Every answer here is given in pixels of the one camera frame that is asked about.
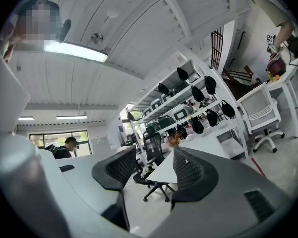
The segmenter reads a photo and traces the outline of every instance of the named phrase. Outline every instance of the black grille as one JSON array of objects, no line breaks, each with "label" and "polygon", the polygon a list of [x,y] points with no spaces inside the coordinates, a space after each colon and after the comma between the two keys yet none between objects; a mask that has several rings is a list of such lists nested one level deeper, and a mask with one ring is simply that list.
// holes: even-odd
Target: black grille
[{"label": "black grille", "polygon": [[106,173],[125,186],[134,168],[135,155],[133,151],[130,151],[123,157],[109,163],[106,166]]},{"label": "black grille", "polygon": [[260,222],[263,222],[274,213],[274,208],[260,191],[254,190],[244,195]]},{"label": "black grille", "polygon": [[194,185],[203,176],[201,165],[181,154],[180,151],[174,151],[173,169],[178,178],[178,190]]}]

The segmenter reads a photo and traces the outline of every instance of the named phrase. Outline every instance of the white chair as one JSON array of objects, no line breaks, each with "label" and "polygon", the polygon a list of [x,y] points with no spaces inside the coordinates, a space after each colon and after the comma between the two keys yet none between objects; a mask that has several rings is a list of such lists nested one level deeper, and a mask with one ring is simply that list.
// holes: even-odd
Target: white chair
[{"label": "white chair", "polygon": [[277,101],[270,96],[266,83],[247,93],[237,103],[243,111],[243,119],[246,122],[249,134],[259,131],[265,132],[265,135],[255,137],[255,142],[258,143],[255,145],[253,151],[256,152],[258,147],[267,140],[275,153],[277,148],[271,137],[280,135],[281,138],[284,138],[285,135],[281,131],[268,133],[268,128],[274,125],[278,129],[278,123],[281,122],[281,117],[277,109]]}]

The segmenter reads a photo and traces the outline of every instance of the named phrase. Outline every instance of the black mesh chair back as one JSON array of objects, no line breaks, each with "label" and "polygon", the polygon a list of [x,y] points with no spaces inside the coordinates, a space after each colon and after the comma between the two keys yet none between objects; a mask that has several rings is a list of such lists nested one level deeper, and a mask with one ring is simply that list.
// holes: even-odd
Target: black mesh chair back
[{"label": "black mesh chair back", "polygon": [[92,175],[105,189],[122,190],[136,165],[136,147],[130,146],[114,156],[96,163]]},{"label": "black mesh chair back", "polygon": [[215,167],[180,147],[174,148],[173,169],[178,179],[178,190],[172,195],[176,202],[200,201],[217,185],[219,175]]},{"label": "black mesh chair back", "polygon": [[161,135],[155,133],[154,135],[144,137],[144,145],[147,155],[147,160],[154,162],[159,166],[164,157],[162,155]]}]

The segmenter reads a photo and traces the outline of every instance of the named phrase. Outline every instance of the cable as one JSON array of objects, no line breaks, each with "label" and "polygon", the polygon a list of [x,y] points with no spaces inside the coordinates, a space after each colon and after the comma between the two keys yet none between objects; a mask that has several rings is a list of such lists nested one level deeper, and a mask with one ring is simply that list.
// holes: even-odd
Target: cable
[{"label": "cable", "polygon": [[291,61],[292,61],[292,54],[290,53],[290,50],[289,50],[289,48],[287,47],[286,43],[285,43],[285,42],[283,42],[283,43],[284,43],[286,49],[288,50],[289,57],[290,57],[290,58],[289,58],[289,63],[288,63],[288,65],[292,65],[292,66],[298,67],[298,65],[290,64]]}]

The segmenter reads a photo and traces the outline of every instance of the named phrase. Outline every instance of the floor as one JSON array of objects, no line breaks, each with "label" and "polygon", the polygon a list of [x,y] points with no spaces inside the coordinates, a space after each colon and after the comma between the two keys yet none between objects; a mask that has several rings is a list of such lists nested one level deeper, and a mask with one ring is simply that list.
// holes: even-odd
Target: floor
[{"label": "floor", "polygon": [[[276,136],[273,139],[277,152],[273,154],[268,142],[259,147],[253,155],[266,177],[276,186],[282,189],[290,197],[298,194],[298,138],[293,137],[292,120],[289,109],[280,111],[282,122],[279,130],[283,131],[285,138]],[[249,142],[254,142],[254,135]],[[250,151],[254,143],[249,144]],[[240,158],[241,161],[258,171],[251,159]],[[125,203],[130,232],[141,237],[147,237],[169,215],[171,204],[164,202],[164,196],[157,190],[143,202],[143,197],[149,192],[144,185],[135,184],[132,177],[125,186]]]}]

